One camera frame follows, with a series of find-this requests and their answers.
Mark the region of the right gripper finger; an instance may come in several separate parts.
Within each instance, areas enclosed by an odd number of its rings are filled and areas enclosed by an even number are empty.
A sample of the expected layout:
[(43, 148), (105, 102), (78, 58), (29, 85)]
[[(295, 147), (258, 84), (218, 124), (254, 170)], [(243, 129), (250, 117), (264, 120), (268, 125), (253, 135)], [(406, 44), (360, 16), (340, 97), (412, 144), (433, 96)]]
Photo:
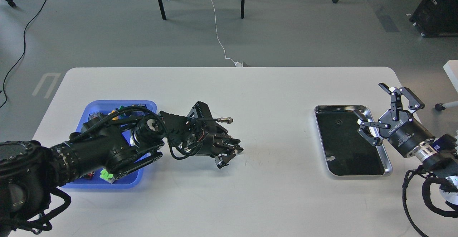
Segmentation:
[(360, 136), (362, 136), (373, 147), (381, 146), (383, 142), (382, 138), (371, 134), (369, 128), (373, 127), (387, 129), (389, 128), (390, 124), (368, 121), (367, 117), (360, 110), (354, 110), (353, 113), (357, 116), (358, 120), (360, 121), (358, 123), (360, 125), (360, 128), (357, 131), (360, 134)]
[[(410, 116), (417, 110), (425, 108), (425, 104), (407, 87), (390, 88), (384, 83), (379, 83), (379, 87), (390, 95), (391, 103), (388, 112), (391, 121), (399, 121), (401, 116)], [(403, 108), (402, 97), (409, 102), (407, 110)]]

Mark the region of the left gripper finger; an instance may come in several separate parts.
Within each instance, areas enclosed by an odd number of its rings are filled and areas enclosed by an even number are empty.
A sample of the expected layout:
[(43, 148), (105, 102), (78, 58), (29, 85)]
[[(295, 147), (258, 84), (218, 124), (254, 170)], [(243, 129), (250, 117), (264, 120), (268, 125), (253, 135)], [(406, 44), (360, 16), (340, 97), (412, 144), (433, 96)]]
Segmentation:
[(240, 139), (234, 139), (229, 134), (215, 134), (215, 155), (230, 155), (242, 152)]
[(225, 153), (218, 154), (215, 157), (216, 166), (219, 169), (221, 169), (225, 167), (226, 165), (229, 165), (230, 160), (233, 159), (234, 157), (236, 157), (236, 152), (234, 152), (233, 150), (229, 150)]

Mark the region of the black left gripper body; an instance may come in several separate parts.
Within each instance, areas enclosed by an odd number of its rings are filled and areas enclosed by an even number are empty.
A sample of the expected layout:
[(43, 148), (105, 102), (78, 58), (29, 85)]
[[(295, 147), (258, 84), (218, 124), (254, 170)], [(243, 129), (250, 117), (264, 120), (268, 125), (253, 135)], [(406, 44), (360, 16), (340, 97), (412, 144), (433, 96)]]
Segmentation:
[(220, 128), (195, 128), (190, 131), (190, 156), (217, 157), (224, 153), (224, 131)]

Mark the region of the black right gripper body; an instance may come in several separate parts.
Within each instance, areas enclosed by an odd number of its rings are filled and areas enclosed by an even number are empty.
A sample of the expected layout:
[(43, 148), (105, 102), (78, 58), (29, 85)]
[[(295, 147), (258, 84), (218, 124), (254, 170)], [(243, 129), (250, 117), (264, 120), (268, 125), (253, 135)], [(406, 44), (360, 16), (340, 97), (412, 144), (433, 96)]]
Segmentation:
[(420, 143), (434, 141), (435, 136), (417, 121), (409, 111), (399, 111), (398, 121), (394, 121), (393, 118), (394, 116), (391, 115), (390, 111), (386, 111), (379, 118), (382, 124), (388, 124), (388, 128), (379, 129), (379, 135), (384, 139), (388, 139), (388, 142), (402, 157), (412, 157), (414, 154), (411, 150)]

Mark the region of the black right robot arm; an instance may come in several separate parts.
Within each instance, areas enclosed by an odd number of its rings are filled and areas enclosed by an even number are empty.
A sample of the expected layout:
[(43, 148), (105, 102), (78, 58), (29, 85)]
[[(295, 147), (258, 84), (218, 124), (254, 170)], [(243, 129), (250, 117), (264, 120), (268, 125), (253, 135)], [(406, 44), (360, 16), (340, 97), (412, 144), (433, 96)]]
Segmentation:
[(372, 146), (380, 146), (386, 139), (404, 158), (417, 157), (421, 165), (408, 170), (402, 185), (404, 212), (414, 230), (424, 237), (413, 222), (407, 208), (407, 188), (415, 175), (424, 179), (422, 198), (432, 212), (447, 218), (457, 213), (457, 139), (450, 134), (436, 138), (417, 119), (414, 113), (425, 104), (407, 87), (379, 86), (390, 95), (390, 108), (376, 122), (355, 111), (360, 125), (358, 133)]

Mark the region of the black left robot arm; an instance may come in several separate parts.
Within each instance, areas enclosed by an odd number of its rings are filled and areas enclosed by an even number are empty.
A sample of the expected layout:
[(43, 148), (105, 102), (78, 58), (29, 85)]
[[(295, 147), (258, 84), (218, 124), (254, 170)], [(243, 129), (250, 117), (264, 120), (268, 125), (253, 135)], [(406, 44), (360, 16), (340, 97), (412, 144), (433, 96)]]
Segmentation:
[(1, 236), (18, 229), (36, 235), (50, 231), (50, 220), (71, 203), (61, 186), (100, 168), (115, 179), (129, 175), (162, 157), (163, 139), (170, 150), (180, 152), (175, 159), (209, 156), (223, 168), (244, 150), (222, 127), (232, 122), (214, 118), (201, 101), (186, 116), (133, 105), (95, 116), (68, 141), (52, 147), (35, 140), (2, 142)]

